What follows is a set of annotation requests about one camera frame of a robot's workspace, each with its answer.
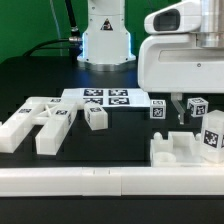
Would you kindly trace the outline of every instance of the black cable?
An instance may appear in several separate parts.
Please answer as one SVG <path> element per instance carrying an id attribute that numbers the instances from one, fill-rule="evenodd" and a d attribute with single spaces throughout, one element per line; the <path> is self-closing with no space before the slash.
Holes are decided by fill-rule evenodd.
<path id="1" fill-rule="evenodd" d="M 36 45 L 35 47 L 33 47 L 32 49 L 26 51 L 23 56 L 28 57 L 30 56 L 34 51 L 40 49 L 43 46 L 49 45 L 49 44 L 55 44 L 55 43 L 62 43 L 62 42 L 69 42 L 69 39 L 64 38 L 64 39 L 57 39 L 57 40 L 50 40 L 50 41 L 46 41 L 43 43 L 40 43 L 38 45 Z"/>
<path id="2" fill-rule="evenodd" d="M 35 51 L 39 51 L 39 50 L 64 50 L 64 49 L 68 50 L 69 48 L 70 47 L 41 47 L 41 48 L 37 48 L 37 49 L 33 50 L 32 53 L 35 52 Z"/>
<path id="3" fill-rule="evenodd" d="M 65 0 L 65 5 L 66 5 L 67 13 L 68 13 L 68 18 L 69 18 L 69 21 L 70 21 L 70 26 L 72 28 L 72 31 L 71 31 L 72 36 L 74 36 L 76 34 L 80 35 L 80 32 L 77 28 L 77 24 L 76 24 L 76 21 L 75 21 L 75 15 L 74 15 L 74 11 L 73 11 L 73 8 L 72 8 L 71 0 Z"/>

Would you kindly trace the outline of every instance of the white platform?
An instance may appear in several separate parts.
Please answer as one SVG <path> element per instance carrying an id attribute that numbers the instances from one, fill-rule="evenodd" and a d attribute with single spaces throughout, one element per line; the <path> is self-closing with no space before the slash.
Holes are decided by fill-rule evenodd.
<path id="1" fill-rule="evenodd" d="M 0 196 L 224 195 L 224 168 L 0 169 Z"/>

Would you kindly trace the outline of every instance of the green wall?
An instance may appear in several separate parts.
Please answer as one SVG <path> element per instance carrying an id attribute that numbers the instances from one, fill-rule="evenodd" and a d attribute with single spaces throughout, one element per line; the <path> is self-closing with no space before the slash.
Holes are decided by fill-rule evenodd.
<path id="1" fill-rule="evenodd" d="M 53 2 L 62 37 L 69 37 L 65 3 L 63 0 Z M 176 2 L 178 0 L 126 0 L 126 27 L 132 35 L 132 52 L 135 55 L 148 36 L 143 26 L 146 15 Z M 87 27 L 87 0 L 73 0 L 73 8 L 79 29 L 83 32 Z M 49 0 L 0 0 L 0 63 L 52 39 L 57 39 L 57 32 Z M 34 55 L 59 55 L 59 51 L 38 51 Z"/>

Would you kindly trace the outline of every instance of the black tabletop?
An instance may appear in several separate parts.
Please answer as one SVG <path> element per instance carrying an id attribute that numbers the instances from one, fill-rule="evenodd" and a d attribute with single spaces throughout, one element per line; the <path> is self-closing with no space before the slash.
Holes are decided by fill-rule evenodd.
<path id="1" fill-rule="evenodd" d="M 120 72 L 81 69 L 69 57 L 15 57 L 0 65 L 0 120 L 5 122 L 31 96 L 60 97 L 68 88 L 138 88 L 137 66 Z M 200 132 L 201 118 L 180 125 L 170 94 L 165 120 L 149 118 L 149 108 L 105 108 L 109 128 L 91 131 L 79 111 L 56 156 L 36 154 L 36 126 L 13 154 L 0 153 L 0 168 L 150 166 L 155 132 Z M 185 94 L 209 101 L 209 111 L 224 110 L 222 94 Z M 2 198 L 1 223 L 222 223 L 222 197 L 39 197 Z"/>

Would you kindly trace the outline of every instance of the cube with marker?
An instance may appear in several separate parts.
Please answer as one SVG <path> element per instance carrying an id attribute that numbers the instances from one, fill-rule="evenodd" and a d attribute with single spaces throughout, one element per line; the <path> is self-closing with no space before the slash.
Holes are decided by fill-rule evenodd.
<path id="1" fill-rule="evenodd" d="M 187 109 L 191 110 L 192 117 L 202 117 L 208 111 L 208 101 L 201 97 L 190 98 L 187 101 Z"/>
<path id="2" fill-rule="evenodd" d="M 203 117 L 201 156 L 208 161 L 224 161 L 224 112 L 212 111 Z"/>
<path id="3" fill-rule="evenodd" d="M 93 131 L 108 128 L 108 115 L 100 104 L 86 103 L 84 113 L 85 120 Z"/>
<path id="4" fill-rule="evenodd" d="M 165 119 L 166 118 L 166 101 L 151 100 L 150 101 L 150 118 Z"/>

